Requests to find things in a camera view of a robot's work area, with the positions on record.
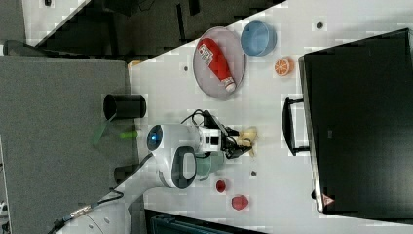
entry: red sticker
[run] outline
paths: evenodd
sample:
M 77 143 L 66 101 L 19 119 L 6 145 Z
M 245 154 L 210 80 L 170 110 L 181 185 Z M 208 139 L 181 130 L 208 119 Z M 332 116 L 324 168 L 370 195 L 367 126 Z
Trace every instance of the red sticker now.
M 322 194 L 322 201 L 324 202 L 324 205 L 325 205 L 325 206 L 328 206 L 328 205 L 330 205 L 331 203 L 334 202 L 333 199 L 331 199 L 330 197 L 328 197 L 328 196 L 326 196 L 326 195 L 324 195 L 324 194 Z

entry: small red object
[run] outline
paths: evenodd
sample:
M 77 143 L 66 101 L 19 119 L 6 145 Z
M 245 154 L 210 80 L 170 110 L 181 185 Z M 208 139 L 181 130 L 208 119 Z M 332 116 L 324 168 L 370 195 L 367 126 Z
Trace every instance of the small red object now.
M 232 200 L 232 206 L 235 210 L 240 211 L 248 206 L 248 199 L 244 195 L 234 197 Z
M 216 190 L 218 191 L 218 192 L 223 192 L 223 191 L 225 191 L 225 188 L 227 187 L 227 185 L 225 184 L 225 181 L 224 180 L 218 180 L 217 182 L 216 182 Z
M 198 43 L 197 50 L 209 69 L 224 84 L 227 92 L 233 92 L 237 85 L 232 78 L 227 59 L 218 44 L 210 38 L 205 38 Z

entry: blue bowl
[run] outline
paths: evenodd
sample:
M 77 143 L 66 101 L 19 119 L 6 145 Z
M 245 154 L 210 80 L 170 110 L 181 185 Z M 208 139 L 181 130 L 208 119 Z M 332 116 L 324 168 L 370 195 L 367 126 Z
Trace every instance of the blue bowl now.
M 262 57 L 270 53 L 277 44 L 275 30 L 262 21 L 252 21 L 243 30 L 241 46 L 249 56 Z

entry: green object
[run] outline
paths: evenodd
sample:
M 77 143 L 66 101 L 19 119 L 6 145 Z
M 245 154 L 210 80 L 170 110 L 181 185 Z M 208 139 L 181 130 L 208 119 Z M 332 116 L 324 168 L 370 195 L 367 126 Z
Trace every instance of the green object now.
M 137 131 L 124 132 L 120 134 L 122 139 L 137 138 Z
M 110 124 L 110 121 L 112 121 L 115 117 L 116 117 L 116 114 L 114 114 L 112 117 L 110 117 L 110 119 L 106 120 L 103 124 L 101 124 L 99 126 L 98 129 L 96 129 L 96 131 L 94 131 L 94 136 L 92 137 L 92 144 L 93 145 L 97 145 L 99 143 L 105 129 Z
M 199 181 L 208 179 L 209 174 L 218 171 L 224 165 L 224 153 L 222 152 L 211 152 L 209 157 L 201 157 L 204 157 L 204 154 L 196 155 L 197 175 L 195 179 Z

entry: orange slice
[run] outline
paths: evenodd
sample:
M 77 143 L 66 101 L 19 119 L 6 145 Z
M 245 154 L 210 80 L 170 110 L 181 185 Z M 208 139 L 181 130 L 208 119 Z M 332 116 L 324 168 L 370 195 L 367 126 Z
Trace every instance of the orange slice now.
M 294 62 L 291 58 L 280 58 L 276 62 L 276 72 L 280 76 L 288 74 L 294 68 Z

